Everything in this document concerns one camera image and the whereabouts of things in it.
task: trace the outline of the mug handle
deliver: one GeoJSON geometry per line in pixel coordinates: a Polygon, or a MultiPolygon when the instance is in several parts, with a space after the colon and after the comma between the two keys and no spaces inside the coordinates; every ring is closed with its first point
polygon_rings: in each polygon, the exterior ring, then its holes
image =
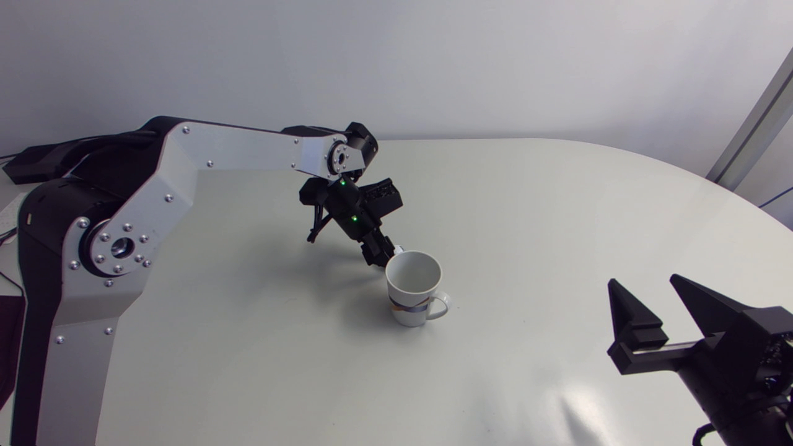
{"type": "Polygon", "coordinates": [[[444,314],[446,314],[446,313],[448,313],[448,312],[449,312],[449,300],[450,300],[451,298],[449,297],[449,295],[448,295],[448,294],[446,294],[446,293],[444,293],[444,292],[442,292],[442,291],[437,291],[435,294],[433,294],[432,296],[430,296],[430,298],[432,299],[432,300],[430,301],[430,303],[432,303],[432,302],[434,302],[434,301],[441,302],[441,303],[443,304],[443,310],[436,311],[436,312],[434,312],[434,313],[430,313],[430,314],[428,314],[428,315],[427,315],[427,320],[428,320],[428,321],[431,321],[431,320],[433,320],[433,319],[437,319],[437,318],[439,318],[439,317],[441,317],[441,316],[443,316],[444,314]]]}

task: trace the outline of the mug rim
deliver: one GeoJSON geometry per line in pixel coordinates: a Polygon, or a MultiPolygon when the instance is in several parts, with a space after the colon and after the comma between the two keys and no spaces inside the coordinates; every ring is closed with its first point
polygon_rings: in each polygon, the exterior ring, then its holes
{"type": "Polygon", "coordinates": [[[418,295],[421,295],[421,294],[431,293],[433,290],[438,288],[438,285],[441,284],[441,279],[443,279],[443,267],[441,266],[441,263],[438,261],[438,259],[433,257],[432,254],[428,254],[428,253],[426,253],[424,251],[418,251],[416,249],[411,249],[409,251],[403,251],[403,252],[400,252],[399,254],[396,254],[394,257],[391,257],[389,259],[389,262],[385,264],[385,281],[390,286],[393,286],[395,290],[398,290],[401,293],[410,294],[410,295],[413,295],[413,296],[418,296],[418,295]],[[418,293],[414,293],[414,292],[411,292],[411,291],[405,291],[405,290],[403,290],[403,289],[401,289],[398,286],[393,284],[393,282],[391,281],[391,278],[389,277],[389,265],[391,264],[391,260],[394,260],[398,256],[402,256],[403,254],[407,254],[408,252],[416,252],[418,254],[423,254],[423,255],[429,257],[430,259],[432,259],[435,262],[435,264],[438,265],[439,274],[438,274],[438,280],[435,282],[435,285],[431,286],[430,288],[428,288],[425,291],[420,291],[418,293]]]}

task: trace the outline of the bolt hole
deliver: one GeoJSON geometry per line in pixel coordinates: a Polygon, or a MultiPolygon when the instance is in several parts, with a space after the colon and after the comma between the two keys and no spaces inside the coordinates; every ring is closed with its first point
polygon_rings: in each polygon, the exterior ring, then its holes
{"type": "Polygon", "coordinates": [[[124,237],[113,242],[110,252],[117,259],[129,257],[135,251],[135,242],[129,237],[124,237]]]}

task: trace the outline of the cable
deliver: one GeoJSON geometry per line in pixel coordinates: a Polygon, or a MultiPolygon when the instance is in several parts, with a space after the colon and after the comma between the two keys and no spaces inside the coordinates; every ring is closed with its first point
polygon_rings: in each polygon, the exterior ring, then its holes
{"type": "Polygon", "coordinates": [[[694,433],[694,440],[691,440],[691,445],[702,446],[702,438],[711,432],[716,432],[716,428],[713,427],[711,423],[708,423],[697,429],[694,433]]]}
{"type": "Polygon", "coordinates": [[[771,203],[773,203],[773,202],[774,202],[774,200],[776,200],[777,198],[781,197],[782,195],[785,195],[786,193],[790,192],[791,190],[793,190],[793,187],[790,187],[790,188],[788,188],[788,189],[785,189],[785,190],[784,190],[784,191],[782,191],[782,192],[779,192],[779,193],[778,193],[778,194],[777,194],[777,195],[776,195],[774,198],[771,198],[771,199],[770,199],[770,200],[768,200],[767,202],[765,202],[765,203],[763,203],[763,204],[759,205],[758,207],[759,207],[759,208],[761,208],[761,209],[763,209],[763,207],[764,207],[764,206],[766,206],[766,205],[770,205],[771,203]]]}
{"type": "Polygon", "coordinates": [[[21,293],[21,297],[22,297],[22,298],[24,298],[24,297],[25,297],[25,289],[24,289],[24,288],[22,288],[22,285],[20,285],[19,283],[16,283],[16,282],[14,282],[14,281],[13,281],[13,280],[12,280],[12,279],[9,277],[9,276],[7,276],[7,275],[6,275],[5,273],[3,273],[2,271],[0,271],[0,275],[1,275],[1,276],[2,276],[2,277],[5,279],[5,280],[8,280],[9,282],[11,282],[11,283],[12,283],[12,284],[13,284],[13,285],[16,287],[16,288],[19,288],[19,292],[21,293]]]}

